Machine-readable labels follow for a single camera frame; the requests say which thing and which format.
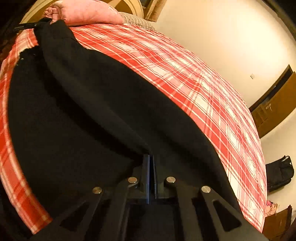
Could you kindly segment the black pants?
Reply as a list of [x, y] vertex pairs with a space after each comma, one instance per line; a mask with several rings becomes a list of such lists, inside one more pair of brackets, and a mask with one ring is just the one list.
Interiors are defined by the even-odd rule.
[[127, 178], [146, 154], [189, 185], [237, 198], [213, 145], [128, 66], [84, 48], [63, 21], [34, 29], [11, 77], [9, 130], [32, 193], [51, 217], [95, 186]]

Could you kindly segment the pink cloth on floor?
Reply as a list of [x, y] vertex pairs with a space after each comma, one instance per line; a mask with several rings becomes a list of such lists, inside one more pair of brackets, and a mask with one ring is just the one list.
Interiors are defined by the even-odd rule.
[[267, 200], [266, 206], [265, 206], [265, 216], [271, 216], [277, 213], [279, 209], [279, 205], [277, 203], [273, 203], [270, 200]]

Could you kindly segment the brown wooden dresser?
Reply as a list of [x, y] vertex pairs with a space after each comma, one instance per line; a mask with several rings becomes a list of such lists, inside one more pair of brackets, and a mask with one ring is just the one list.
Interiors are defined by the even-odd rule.
[[292, 222], [292, 206], [281, 212], [267, 216], [263, 227], [263, 235], [268, 240], [280, 240], [287, 232]]

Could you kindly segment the black bag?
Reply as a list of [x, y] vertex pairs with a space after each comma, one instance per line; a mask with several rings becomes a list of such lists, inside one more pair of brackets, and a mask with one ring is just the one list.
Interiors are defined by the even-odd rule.
[[268, 193], [289, 184], [295, 173], [290, 156], [283, 156], [265, 167]]

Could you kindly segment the red plaid bedsheet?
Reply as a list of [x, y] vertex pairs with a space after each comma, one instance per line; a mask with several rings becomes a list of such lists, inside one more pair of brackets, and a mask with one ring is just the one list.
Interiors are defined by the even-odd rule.
[[[93, 24], [73, 27], [72, 32], [83, 47], [107, 54], [143, 76], [194, 120], [217, 150], [244, 217], [262, 231], [267, 200], [264, 157], [251, 113], [232, 85], [157, 31]], [[50, 216], [33, 196], [16, 159], [7, 102], [20, 53], [36, 44], [33, 30], [22, 31], [1, 65], [1, 181], [30, 233], [48, 224]]]

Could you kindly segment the brown wooden door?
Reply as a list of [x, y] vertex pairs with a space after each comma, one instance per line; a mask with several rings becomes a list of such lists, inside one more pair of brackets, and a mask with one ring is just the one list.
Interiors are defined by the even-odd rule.
[[295, 109], [295, 72], [290, 66], [250, 108], [260, 138], [278, 126]]

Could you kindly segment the grey striped pillow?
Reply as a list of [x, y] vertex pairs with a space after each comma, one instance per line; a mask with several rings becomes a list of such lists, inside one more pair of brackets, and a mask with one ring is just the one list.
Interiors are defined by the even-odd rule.
[[151, 24], [150, 21], [147, 21], [147, 20], [140, 18], [136, 15], [132, 15], [132, 14], [124, 13], [124, 12], [119, 12], [119, 14], [122, 16], [122, 18], [124, 20], [124, 24], [135, 25], [135, 26], [147, 29], [147, 30], [152, 30], [152, 31], [155, 30], [154, 26]]

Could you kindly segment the pink pillow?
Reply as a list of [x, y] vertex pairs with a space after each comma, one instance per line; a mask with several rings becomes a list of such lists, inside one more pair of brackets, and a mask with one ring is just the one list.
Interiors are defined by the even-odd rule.
[[124, 23], [120, 13], [103, 1], [56, 1], [45, 9], [42, 17], [50, 18], [52, 23], [63, 20], [68, 26]]

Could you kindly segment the cream round headboard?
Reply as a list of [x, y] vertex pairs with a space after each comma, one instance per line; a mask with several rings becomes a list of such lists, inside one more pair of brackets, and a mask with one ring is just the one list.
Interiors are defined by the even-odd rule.
[[[55, 1], [50, 0], [36, 1], [25, 13], [20, 23], [23, 24], [39, 20], [39, 18], [42, 16], [43, 11], [54, 2]], [[133, 14], [142, 19], [144, 18], [144, 10], [142, 8], [142, 3], [138, 0], [114, 0], [104, 2], [108, 3], [113, 8], [121, 12]]]

